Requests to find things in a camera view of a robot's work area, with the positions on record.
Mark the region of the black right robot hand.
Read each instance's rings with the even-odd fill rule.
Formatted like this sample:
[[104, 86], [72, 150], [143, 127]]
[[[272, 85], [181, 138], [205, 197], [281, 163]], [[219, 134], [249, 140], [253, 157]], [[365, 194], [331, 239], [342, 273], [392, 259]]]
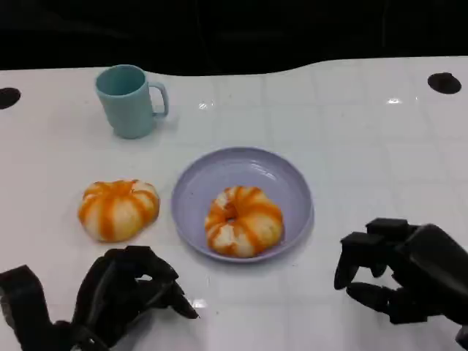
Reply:
[[373, 219], [341, 240], [333, 285], [394, 325], [467, 324], [467, 251], [435, 224]]

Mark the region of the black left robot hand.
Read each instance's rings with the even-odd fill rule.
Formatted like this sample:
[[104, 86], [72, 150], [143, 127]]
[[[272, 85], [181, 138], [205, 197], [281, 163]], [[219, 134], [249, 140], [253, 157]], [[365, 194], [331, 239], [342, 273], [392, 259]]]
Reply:
[[171, 308], [197, 319], [175, 269], [148, 246], [110, 249], [99, 257], [78, 290], [71, 326], [73, 350], [109, 350], [152, 309]]

